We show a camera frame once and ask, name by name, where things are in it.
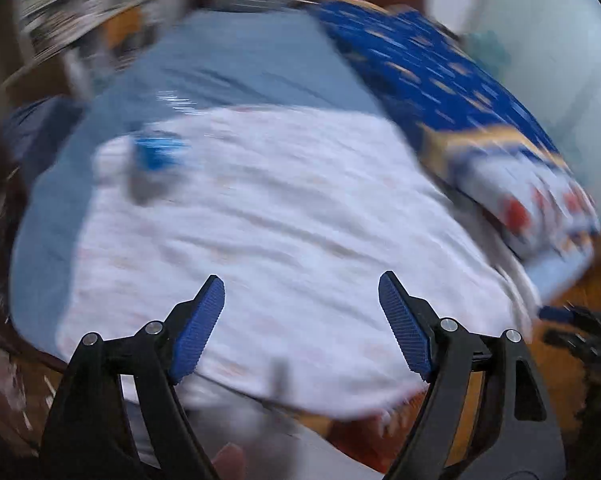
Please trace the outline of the orange plastic trash basket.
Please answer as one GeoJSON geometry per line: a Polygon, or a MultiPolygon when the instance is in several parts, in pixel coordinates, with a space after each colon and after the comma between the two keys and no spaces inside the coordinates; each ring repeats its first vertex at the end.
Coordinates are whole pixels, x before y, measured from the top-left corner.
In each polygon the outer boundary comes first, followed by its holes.
{"type": "MultiPolygon", "coordinates": [[[[483,373],[471,374],[447,465],[459,463],[468,451],[482,385],[483,373]]],[[[349,422],[333,422],[326,440],[353,460],[386,474],[410,436],[425,396],[423,390],[393,410],[349,422]]]]}

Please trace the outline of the wooden bookshelf with books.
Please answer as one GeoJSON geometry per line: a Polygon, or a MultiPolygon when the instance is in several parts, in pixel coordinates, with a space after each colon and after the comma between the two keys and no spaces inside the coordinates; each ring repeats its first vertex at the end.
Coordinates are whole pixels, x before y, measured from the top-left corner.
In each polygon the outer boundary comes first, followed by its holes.
{"type": "Polygon", "coordinates": [[[12,107],[52,96],[88,102],[152,44],[156,0],[14,0],[24,65],[1,85],[12,107]]]}

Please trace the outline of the glass sliding door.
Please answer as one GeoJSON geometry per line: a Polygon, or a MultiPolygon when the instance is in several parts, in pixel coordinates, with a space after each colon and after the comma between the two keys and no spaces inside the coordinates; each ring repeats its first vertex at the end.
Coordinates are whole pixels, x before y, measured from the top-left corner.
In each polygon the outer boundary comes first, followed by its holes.
{"type": "Polygon", "coordinates": [[[540,122],[601,212],[599,0],[481,0],[466,44],[540,122]]]}

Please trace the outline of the dark blue cloth heap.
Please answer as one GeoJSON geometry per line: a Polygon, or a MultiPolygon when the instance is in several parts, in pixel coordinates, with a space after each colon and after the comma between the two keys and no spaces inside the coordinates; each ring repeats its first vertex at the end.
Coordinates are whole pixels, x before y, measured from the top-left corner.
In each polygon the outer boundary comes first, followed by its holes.
{"type": "Polygon", "coordinates": [[[23,105],[5,119],[2,136],[28,191],[54,163],[83,114],[80,102],[52,96],[23,105]]]}

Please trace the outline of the crushed clear plastic bottle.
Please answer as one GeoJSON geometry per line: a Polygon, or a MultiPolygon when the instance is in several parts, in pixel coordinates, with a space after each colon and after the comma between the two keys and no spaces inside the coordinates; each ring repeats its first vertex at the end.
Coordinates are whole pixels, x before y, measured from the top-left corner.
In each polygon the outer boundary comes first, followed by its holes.
{"type": "Polygon", "coordinates": [[[191,131],[196,115],[191,102],[170,91],[139,93],[126,122],[130,141],[129,193],[148,206],[182,191],[198,167],[197,141],[191,131]]]}

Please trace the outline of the blue bed sheet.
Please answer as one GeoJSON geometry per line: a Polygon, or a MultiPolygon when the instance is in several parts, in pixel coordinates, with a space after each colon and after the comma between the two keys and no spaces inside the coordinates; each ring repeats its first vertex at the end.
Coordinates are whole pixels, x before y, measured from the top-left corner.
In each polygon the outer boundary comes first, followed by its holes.
{"type": "Polygon", "coordinates": [[[98,146],[124,134],[131,122],[234,105],[384,113],[308,12],[190,13],[91,102],[32,187],[10,272],[11,318],[20,336],[58,353],[56,326],[66,308],[98,146]]]}

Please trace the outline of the blue star moon quilt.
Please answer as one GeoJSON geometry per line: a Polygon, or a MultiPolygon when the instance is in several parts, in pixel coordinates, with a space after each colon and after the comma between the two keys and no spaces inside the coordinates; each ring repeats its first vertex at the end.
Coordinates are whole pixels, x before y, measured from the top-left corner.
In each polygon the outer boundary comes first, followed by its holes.
{"type": "Polygon", "coordinates": [[[518,258],[591,249],[590,196],[529,110],[457,41],[411,6],[322,0],[314,12],[421,164],[483,207],[518,258]]]}

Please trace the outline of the white patterned cloth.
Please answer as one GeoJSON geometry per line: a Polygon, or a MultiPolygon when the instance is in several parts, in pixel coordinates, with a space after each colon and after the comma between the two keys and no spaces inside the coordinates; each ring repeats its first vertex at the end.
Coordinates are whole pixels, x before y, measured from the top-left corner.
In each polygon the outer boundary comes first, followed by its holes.
{"type": "Polygon", "coordinates": [[[209,382],[334,419],[391,408],[424,385],[377,299],[397,274],[411,295],[472,332],[531,332],[539,296],[478,209],[422,170],[400,130],[362,113],[228,107],[169,120],[177,177],[145,197],[131,136],[91,160],[55,342],[125,337],[195,296],[209,275],[226,303],[185,406],[209,382]]]}

